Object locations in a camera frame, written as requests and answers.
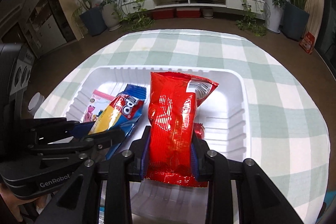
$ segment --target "green checkered pattern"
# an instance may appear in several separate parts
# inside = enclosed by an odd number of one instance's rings
[[[252,158],[305,223],[315,223],[328,180],[327,126],[306,90],[276,59],[232,34],[152,30],[127,34],[72,71],[35,118],[64,116],[85,77],[105,65],[172,65],[230,69],[245,82]]]

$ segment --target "candy wrapper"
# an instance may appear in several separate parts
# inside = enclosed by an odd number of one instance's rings
[[[194,122],[194,132],[199,139],[204,139],[204,126],[202,123]]]
[[[98,119],[99,115],[103,113],[104,109],[113,101],[114,96],[94,90],[91,98],[90,105],[88,106],[84,115],[83,122],[94,122]]]
[[[207,186],[207,182],[199,183],[192,176],[190,147],[196,109],[217,86],[216,82],[194,75],[151,73],[147,178],[183,186]]]
[[[127,137],[142,114],[145,99],[145,87],[128,84],[125,90],[120,92],[99,115],[89,135],[119,126]],[[115,144],[110,147],[106,154],[107,160],[111,158],[119,146],[120,144]]]

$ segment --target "blue gripper pad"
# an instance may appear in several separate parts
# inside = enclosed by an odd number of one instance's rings
[[[196,151],[194,144],[191,144],[191,149],[190,149],[190,168],[191,168],[191,173],[195,177],[196,181],[198,181],[200,172],[198,170],[198,160],[196,156]]]
[[[148,138],[146,140],[145,147],[142,152],[141,156],[141,169],[140,169],[140,178],[143,180],[145,175],[147,174],[147,169],[148,169],[148,162],[149,162],[149,142],[151,140],[151,133],[149,132]]]
[[[94,125],[95,122],[82,122],[78,123],[74,126],[73,130],[69,131],[70,135],[80,139],[83,138],[90,132],[90,129]]]

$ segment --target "red bag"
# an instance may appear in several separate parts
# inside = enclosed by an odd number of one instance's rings
[[[190,146],[197,107],[218,83],[179,72],[152,72],[148,118],[152,125],[147,178],[206,187],[190,169]]]
[[[306,51],[306,53],[311,54],[314,51],[315,37],[310,32],[307,32],[299,45]]]

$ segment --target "red storage box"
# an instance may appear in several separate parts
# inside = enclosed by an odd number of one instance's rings
[[[152,12],[154,19],[174,18],[175,8],[157,9]]]
[[[201,9],[200,8],[176,8],[177,17],[200,17]]]

